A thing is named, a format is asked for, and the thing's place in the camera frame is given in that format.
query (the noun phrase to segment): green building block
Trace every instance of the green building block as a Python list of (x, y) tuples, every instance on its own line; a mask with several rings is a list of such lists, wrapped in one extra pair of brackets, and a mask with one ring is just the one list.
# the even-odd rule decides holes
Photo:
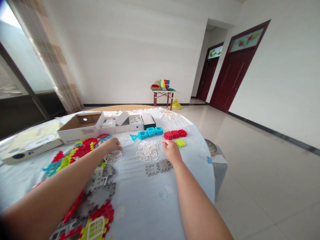
[(183, 139), (178, 139), (175, 141), (178, 147), (184, 147), (186, 145), (186, 142)]

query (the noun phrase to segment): hand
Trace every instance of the hand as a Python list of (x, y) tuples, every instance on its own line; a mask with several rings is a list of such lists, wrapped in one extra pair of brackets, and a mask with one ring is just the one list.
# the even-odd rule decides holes
[(113, 151), (122, 151), (123, 147), (120, 146), (120, 142), (117, 138), (109, 138), (107, 141), (101, 144), (98, 148), (106, 150), (106, 154)]
[(167, 159), (172, 163), (172, 165), (182, 162), (180, 150), (175, 141), (163, 140), (162, 147), (164, 154), (166, 155)]

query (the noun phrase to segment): floral glass panel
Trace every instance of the floral glass panel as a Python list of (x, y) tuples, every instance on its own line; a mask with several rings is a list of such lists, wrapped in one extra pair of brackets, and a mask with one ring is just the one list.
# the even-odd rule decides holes
[(257, 31), (254, 31), (250, 34), (247, 34), (245, 36), (242, 36), (242, 37), (235, 39), (233, 41), (232, 48), (231, 48), (230, 52), (238, 51), (238, 50), (241, 50), (244, 48), (248, 48), (248, 47), (252, 47), (252, 46), (257, 45), (257, 43), (261, 37), (262, 32), (263, 32), (263, 28), (261, 28)]
[(208, 59), (219, 57), (222, 51), (222, 47), (223, 46), (211, 49), (208, 55)]

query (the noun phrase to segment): white wall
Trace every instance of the white wall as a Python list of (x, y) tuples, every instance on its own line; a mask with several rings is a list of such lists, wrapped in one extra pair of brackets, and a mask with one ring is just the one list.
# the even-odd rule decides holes
[(229, 111), (316, 148), (320, 148), (319, 13), (317, 0), (248, 0), (225, 40), (228, 46), (232, 36), (271, 19)]
[(224, 28), (216, 27), (211, 31), (210, 39), (208, 42), (208, 48), (219, 43), (222, 43), (226, 38), (228, 30)]
[(207, 51), (208, 51), (208, 43), (210, 40), (210, 36), (211, 36), (211, 31), (206, 30), (206, 32), (204, 33), (204, 37), (203, 37), (202, 48), (201, 48), (201, 53), (200, 53), (200, 57), (199, 57), (196, 77), (194, 78), (194, 83), (193, 83), (193, 88), (192, 88), (192, 93), (191, 93), (191, 96), (193, 96), (193, 97), (195, 97), (197, 95), (199, 82), (200, 82), (200, 78), (201, 78), (201, 74), (202, 74), (202, 69), (203, 69), (203, 65), (206, 60), (206, 55), (207, 55)]
[(227, 35), (228, 30), (224, 28), (215, 27), (212, 30), (206, 30), (202, 42), (202, 48), (201, 48), (201, 54), (198, 62), (198, 68), (196, 72), (196, 76), (194, 78), (193, 83), (193, 89), (191, 96), (195, 97), (197, 95), (199, 82), (203, 70), (203, 65), (206, 60), (206, 54), (208, 51), (208, 48), (217, 45), (219, 43), (222, 43)]
[(189, 103), (208, 18), (235, 24), (242, 4), (44, 0), (44, 6), (83, 103), (94, 104), (152, 103), (157, 79), (169, 79), (179, 102)]

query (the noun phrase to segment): doorway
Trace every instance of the doorway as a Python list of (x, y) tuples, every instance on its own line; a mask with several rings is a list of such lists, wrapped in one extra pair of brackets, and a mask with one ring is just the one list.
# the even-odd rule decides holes
[(207, 100), (208, 92), (210, 89), (214, 72), (217, 68), (222, 47), (223, 43), (219, 43), (211, 48), (208, 48), (196, 96), (196, 98), (203, 102), (206, 102)]
[(228, 113), (271, 20), (233, 36), (209, 105)]

